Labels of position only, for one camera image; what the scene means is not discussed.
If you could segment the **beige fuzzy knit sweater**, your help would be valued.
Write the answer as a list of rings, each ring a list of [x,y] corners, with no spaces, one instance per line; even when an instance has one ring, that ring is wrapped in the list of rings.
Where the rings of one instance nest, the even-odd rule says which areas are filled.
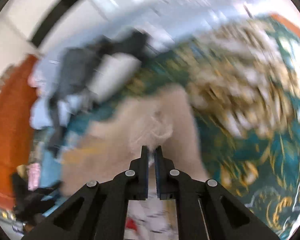
[[[86,182],[112,180],[130,162],[162,148],[165,158],[191,178],[208,178],[199,152],[197,129],[183,87],[170,85],[153,95],[127,97],[106,121],[91,121],[75,146],[63,154],[62,189],[70,196]]]

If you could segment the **pink floral pillow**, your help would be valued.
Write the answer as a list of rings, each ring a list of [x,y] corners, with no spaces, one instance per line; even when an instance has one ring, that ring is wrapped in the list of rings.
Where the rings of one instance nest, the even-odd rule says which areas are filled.
[[[27,166],[28,190],[34,191],[38,189],[40,184],[41,164],[31,163]]]

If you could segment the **orange wooden headboard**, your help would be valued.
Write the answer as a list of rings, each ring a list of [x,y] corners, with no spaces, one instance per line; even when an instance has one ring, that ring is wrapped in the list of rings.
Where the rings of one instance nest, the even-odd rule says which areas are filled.
[[[29,120],[37,94],[27,81],[36,62],[27,55],[0,92],[0,208],[7,210],[15,205],[11,174],[28,162],[32,144]]]

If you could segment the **teal floral bed sheet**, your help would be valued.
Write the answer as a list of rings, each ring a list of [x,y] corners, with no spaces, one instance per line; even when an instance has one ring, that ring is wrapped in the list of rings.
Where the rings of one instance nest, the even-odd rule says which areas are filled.
[[[125,98],[170,85],[188,96],[207,179],[289,239],[300,217],[300,38],[271,16],[221,25],[152,59],[69,131],[79,139]]]

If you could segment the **dark grey garment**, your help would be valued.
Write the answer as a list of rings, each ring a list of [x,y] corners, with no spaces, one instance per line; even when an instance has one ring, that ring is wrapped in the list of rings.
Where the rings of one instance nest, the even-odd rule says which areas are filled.
[[[143,62],[147,58],[144,48],[149,38],[149,34],[134,30],[120,41],[110,40],[103,36],[99,41],[85,47],[70,48],[66,51],[62,59],[56,89],[48,103],[54,133],[47,149],[54,157],[57,157],[66,132],[66,127],[60,124],[58,103],[64,101],[67,96],[86,90],[88,82],[92,80],[104,55],[124,53]]]

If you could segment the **white black striped garment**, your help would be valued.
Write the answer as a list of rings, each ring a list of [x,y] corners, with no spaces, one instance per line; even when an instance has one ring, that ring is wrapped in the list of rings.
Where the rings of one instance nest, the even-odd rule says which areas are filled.
[[[130,54],[115,53],[102,58],[88,89],[94,102],[102,103],[116,94],[141,67],[141,61]]]

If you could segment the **white black glossy wardrobe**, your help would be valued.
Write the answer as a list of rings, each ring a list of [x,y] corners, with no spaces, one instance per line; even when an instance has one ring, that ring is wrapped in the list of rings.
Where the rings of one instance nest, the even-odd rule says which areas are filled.
[[[27,54],[45,53],[116,14],[154,0],[3,0],[0,3],[0,69]]]

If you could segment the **light blue floral duvet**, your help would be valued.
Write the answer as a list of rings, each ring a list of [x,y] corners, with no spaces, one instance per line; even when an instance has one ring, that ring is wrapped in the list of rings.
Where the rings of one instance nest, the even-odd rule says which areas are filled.
[[[123,16],[117,16],[111,23],[103,23],[59,43],[51,49],[33,68],[31,77],[37,81],[42,93],[32,105],[30,126],[44,129],[52,126],[47,102],[57,85],[57,75],[62,56],[71,48],[83,48],[101,37],[119,39],[132,30],[144,30],[150,35],[149,53],[167,51],[182,38],[195,31],[211,30],[229,22],[258,15],[253,9],[264,0],[160,0],[143,5]]]

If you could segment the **orange wooden bed frame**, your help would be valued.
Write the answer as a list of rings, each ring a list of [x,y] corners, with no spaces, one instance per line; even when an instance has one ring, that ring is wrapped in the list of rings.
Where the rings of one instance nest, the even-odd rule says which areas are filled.
[[[284,25],[290,31],[292,31],[298,38],[300,38],[300,28],[297,27],[295,24],[293,24],[288,19],[284,18],[283,16],[281,16],[279,14],[271,14],[271,17],[274,20],[276,20],[277,22],[279,22],[282,25]]]

